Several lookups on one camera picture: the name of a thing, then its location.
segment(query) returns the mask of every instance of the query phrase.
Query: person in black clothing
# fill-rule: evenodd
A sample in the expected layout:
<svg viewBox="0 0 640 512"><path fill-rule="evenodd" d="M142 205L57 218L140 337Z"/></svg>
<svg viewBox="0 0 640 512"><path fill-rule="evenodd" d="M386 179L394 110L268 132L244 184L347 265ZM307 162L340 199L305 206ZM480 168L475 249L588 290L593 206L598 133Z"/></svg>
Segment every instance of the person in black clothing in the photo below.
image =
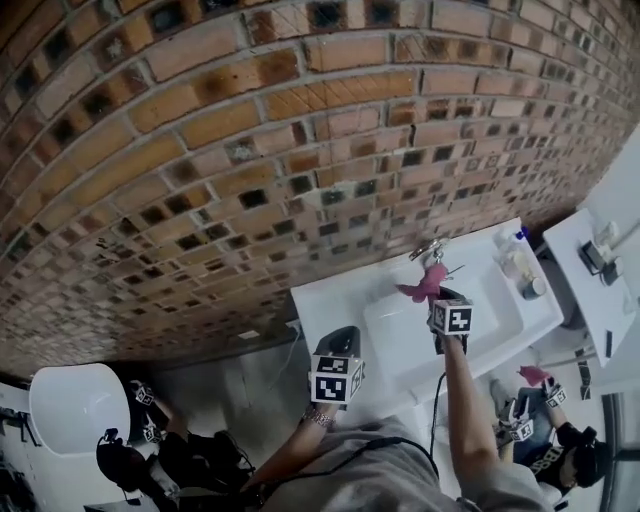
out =
<svg viewBox="0 0 640 512"><path fill-rule="evenodd" d="M496 406L505 405L499 382L491 383ZM612 455L606 443L596 440L596 431L587 427L580 432L574 427L562 409L546 404L544 391L539 388L522 388L518 393L518 405L529 398L529 410L534 422L534 433L525 441L509 443L503 458L527 466L540 483L548 484L565 496L574 487L591 487L611 468ZM553 429L558 443L550 441Z"/></svg>
<svg viewBox="0 0 640 512"><path fill-rule="evenodd" d="M154 403L169 420L157 455L145 460L120 439L99 444L98 467L109 480L124 492L140 490L161 512L178 510L177 498L182 489L201 488L226 496L246 483L251 470L238 467L244 455L226 432L218 432L213 438L191 434L166 403L158 398Z"/></svg>

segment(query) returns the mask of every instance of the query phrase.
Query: sink basin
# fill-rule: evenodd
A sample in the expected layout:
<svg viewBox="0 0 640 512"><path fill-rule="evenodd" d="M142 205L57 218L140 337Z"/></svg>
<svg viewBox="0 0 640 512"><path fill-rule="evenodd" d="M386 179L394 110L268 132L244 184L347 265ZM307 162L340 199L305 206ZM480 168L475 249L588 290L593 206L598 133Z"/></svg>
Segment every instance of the sink basin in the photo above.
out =
<svg viewBox="0 0 640 512"><path fill-rule="evenodd" d="M474 303L467 354L474 377L510 359L562 322L560 306L527 243L522 250L531 269L547 284L542 297L522 298L496 263L494 240L520 228L520 219L512 219L458 237L444 251L442 262L447 268L464 267L442 284ZM423 268L406 253L292 289L310 353L335 329L354 325L361 330L366 379L349 404L346 423L384 418L435 396L444 358L436 355L426 325L428 305L416 304L396 289L396 284L417 284Z"/></svg>
<svg viewBox="0 0 640 512"><path fill-rule="evenodd" d="M443 263L451 270L465 266L443 286L473 301L473 328L468 340L468 356L473 357L514 338L524 324L508 281L492 257L493 241L481 239L473 247L456 245L445 251ZM474 255L473 260L469 260L469 254ZM384 361L383 376L399 389L424 381L424 375L434 370L432 363L441 363L426 323L427 301L415 303L395 288L395 284L416 284L423 275L422 269L421 263L408 258L390 268L390 295L364 310L373 349Z"/></svg>

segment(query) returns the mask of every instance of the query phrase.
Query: pink toy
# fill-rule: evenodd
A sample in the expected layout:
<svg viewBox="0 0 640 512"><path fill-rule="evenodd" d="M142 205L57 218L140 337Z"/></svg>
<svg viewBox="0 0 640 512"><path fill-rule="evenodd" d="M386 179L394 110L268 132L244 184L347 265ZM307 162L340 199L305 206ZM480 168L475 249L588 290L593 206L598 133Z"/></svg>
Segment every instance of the pink toy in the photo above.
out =
<svg viewBox="0 0 640 512"><path fill-rule="evenodd" d="M551 375L537 366L521 366L518 372L528 382L529 386L535 388L543 380L548 379Z"/></svg>
<svg viewBox="0 0 640 512"><path fill-rule="evenodd" d="M417 286L397 284L396 288L407 297L411 297L413 302L424 302L427 297L431 301L440 297L440 283L447 277L447 273L447 267L442 263L436 263L425 269L424 277Z"/></svg>

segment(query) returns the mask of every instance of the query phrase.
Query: bracelet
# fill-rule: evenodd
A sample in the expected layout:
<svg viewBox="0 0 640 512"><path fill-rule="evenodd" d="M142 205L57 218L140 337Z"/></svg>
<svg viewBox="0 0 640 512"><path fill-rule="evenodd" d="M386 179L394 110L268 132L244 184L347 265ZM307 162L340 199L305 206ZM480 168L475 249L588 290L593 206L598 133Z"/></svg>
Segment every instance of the bracelet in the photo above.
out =
<svg viewBox="0 0 640 512"><path fill-rule="evenodd" d="M329 428L335 423L335 420L333 418L330 418L326 414L322 414L321 412L316 411L313 404L309 404L307 410L304 411L304 414L302 415L302 419L311 420L323 428Z"/></svg>

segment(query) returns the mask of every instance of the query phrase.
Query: faucet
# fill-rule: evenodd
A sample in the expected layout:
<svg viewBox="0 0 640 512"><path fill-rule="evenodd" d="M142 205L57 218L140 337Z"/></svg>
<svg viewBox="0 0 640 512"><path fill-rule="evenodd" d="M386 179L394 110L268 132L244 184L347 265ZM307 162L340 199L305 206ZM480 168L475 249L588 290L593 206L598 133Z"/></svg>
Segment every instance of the faucet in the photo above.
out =
<svg viewBox="0 0 640 512"><path fill-rule="evenodd" d="M436 263L440 263L442 258L444 257L444 247L449 243L448 238L434 238L428 243L425 243L418 247L415 251L409 254L409 259L411 261L415 260L417 257L427 254L427 259L430 256L433 256Z"/></svg>

